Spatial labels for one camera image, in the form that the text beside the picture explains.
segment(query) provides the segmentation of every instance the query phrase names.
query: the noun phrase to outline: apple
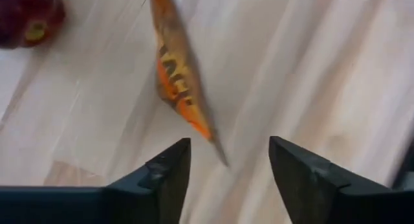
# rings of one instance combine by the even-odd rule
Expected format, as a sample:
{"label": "apple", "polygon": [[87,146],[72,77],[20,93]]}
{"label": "apple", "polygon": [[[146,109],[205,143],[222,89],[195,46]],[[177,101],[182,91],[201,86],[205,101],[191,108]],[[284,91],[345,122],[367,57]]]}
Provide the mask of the apple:
{"label": "apple", "polygon": [[65,16],[62,0],[0,0],[0,48],[39,45],[57,33]]}

